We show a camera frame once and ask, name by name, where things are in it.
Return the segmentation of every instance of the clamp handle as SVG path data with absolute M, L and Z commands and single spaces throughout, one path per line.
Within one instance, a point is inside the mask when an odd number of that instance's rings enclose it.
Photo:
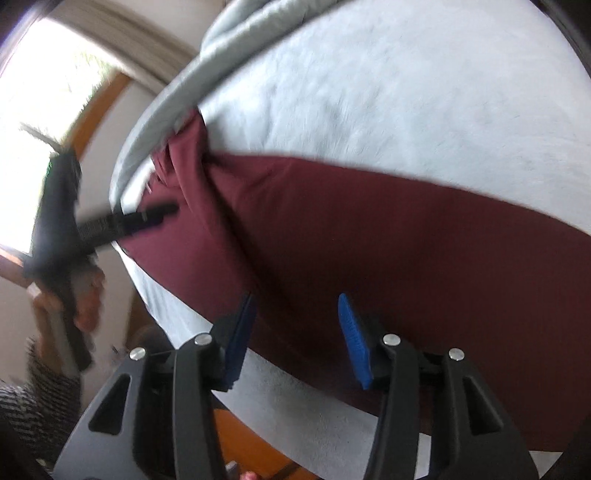
M 54 478 L 228 480 L 210 390 L 232 387 L 255 317 L 248 296 L 177 351 L 132 350 L 82 415 Z
M 429 478 L 537 479 L 511 417 L 474 364 L 457 352 L 441 358 L 443 382 L 434 395 Z
M 78 376 L 93 363 L 90 351 L 93 343 L 89 335 L 81 332 L 74 324 L 77 315 L 77 300 L 92 286 L 95 266 L 85 261 L 69 273 L 50 275 L 43 278 L 44 285 L 62 302 L 62 312 L 49 315 L 51 332 L 61 359 L 62 373 L 70 378 Z
M 387 392 L 363 478 L 413 480 L 419 430 L 417 352 L 405 340 L 383 335 L 375 319 L 358 315 L 346 295 L 339 297 L 338 307 L 357 379 L 364 390 Z

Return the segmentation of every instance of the wall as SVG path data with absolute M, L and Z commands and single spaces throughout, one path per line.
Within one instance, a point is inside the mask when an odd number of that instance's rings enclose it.
M 111 172 L 119 150 L 139 116 L 154 99 L 131 83 L 113 104 L 82 162 L 79 215 L 108 208 Z M 128 319 L 133 287 L 129 275 L 111 247 L 101 250 L 98 264 L 106 275 L 103 315 L 95 337 L 95 367 L 85 378 L 85 399 L 91 398 L 109 375 L 111 345 L 120 347 Z M 33 314 L 24 289 L 0 278 L 0 378 L 25 378 L 24 343 L 35 333 Z
M 113 0 L 199 51 L 223 0 Z

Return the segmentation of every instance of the bed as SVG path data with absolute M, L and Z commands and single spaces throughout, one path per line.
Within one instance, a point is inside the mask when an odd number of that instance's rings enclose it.
M 450 186 L 587 237 L 588 48 L 584 30 L 569 24 L 572 12 L 550 12 L 554 22 L 528 0 L 235 0 L 131 132 L 112 206 L 137 208 L 154 171 L 151 152 L 198 106 L 212 151 L 292 155 Z M 576 244 L 587 251 L 586 238 Z M 209 328 L 119 251 L 176 347 Z M 267 358 L 249 351 L 241 381 L 221 400 L 318 476 L 360 478 L 376 418 Z M 428 443 L 421 436 L 417 477 L 426 474 Z M 546 445 L 560 450 L 564 440 Z M 540 468 L 555 457 L 540 457 Z

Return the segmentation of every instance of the bright window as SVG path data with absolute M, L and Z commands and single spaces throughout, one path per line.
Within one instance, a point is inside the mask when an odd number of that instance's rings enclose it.
M 29 252 L 50 154 L 113 75 L 108 56 L 51 20 L 34 24 L 0 77 L 0 244 Z

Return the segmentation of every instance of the maroon fabric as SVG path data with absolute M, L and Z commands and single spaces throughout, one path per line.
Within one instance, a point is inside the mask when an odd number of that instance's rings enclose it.
M 434 353 L 461 347 L 532 449 L 562 450 L 591 410 L 591 239 L 485 196 L 298 158 L 213 154 L 199 114 L 154 155 L 142 205 L 177 217 L 122 242 L 209 320 L 253 292 L 251 347 L 377 413 L 337 319 L 359 310 Z

